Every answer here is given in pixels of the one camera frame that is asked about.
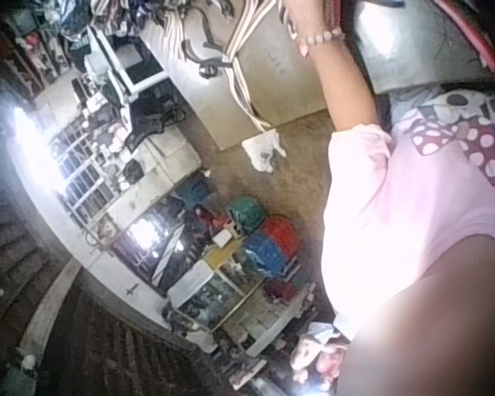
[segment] white cable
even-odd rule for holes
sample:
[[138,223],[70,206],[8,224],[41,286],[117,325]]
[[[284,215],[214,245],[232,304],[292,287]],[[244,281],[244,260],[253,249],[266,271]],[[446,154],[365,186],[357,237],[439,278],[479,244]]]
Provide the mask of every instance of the white cable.
[[257,7],[257,5],[257,0],[246,0],[244,3],[243,13],[225,51],[224,61],[232,64],[232,68],[225,70],[225,75],[228,79],[229,90],[233,95],[233,99],[249,116],[257,129],[265,132],[271,128],[271,124],[255,114],[248,84],[246,83],[237,57],[239,50],[246,43],[250,35],[255,31],[267,13],[276,5],[276,0],[264,0],[260,7]]

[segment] beaded bracelet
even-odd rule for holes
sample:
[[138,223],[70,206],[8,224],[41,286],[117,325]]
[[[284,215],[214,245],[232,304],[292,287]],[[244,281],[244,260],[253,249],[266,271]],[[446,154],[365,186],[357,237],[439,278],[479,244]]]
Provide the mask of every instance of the beaded bracelet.
[[342,32],[341,27],[334,29],[333,31],[325,31],[321,35],[316,35],[315,37],[300,37],[297,38],[299,45],[316,45],[327,43],[333,40],[344,40],[345,34]]

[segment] red polka dot bow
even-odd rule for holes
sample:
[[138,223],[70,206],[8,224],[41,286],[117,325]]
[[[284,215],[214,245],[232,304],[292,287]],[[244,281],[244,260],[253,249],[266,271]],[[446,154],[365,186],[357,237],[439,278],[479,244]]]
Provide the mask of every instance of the red polka dot bow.
[[489,119],[474,116],[447,125],[424,118],[414,121],[410,133],[421,155],[434,154],[449,142],[457,141],[464,156],[495,186],[495,129]]

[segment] glass display case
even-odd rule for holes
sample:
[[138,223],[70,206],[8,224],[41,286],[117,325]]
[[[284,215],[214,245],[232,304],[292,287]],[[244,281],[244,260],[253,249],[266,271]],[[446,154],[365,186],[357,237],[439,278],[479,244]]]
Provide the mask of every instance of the glass display case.
[[264,279],[241,245],[208,252],[168,291],[172,307],[206,330],[219,328]]

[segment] floor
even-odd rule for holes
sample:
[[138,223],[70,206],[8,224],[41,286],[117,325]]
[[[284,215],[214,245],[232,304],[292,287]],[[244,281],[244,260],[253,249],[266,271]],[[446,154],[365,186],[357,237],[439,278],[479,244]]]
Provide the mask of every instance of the floor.
[[212,171],[210,180],[226,201],[242,194],[258,198],[269,213],[287,216],[301,239],[299,257],[306,272],[320,284],[323,210],[330,172],[328,142],[332,122],[326,111],[278,128],[287,158],[273,158],[275,171],[256,171],[240,146],[220,152],[214,140],[189,112],[180,130]]

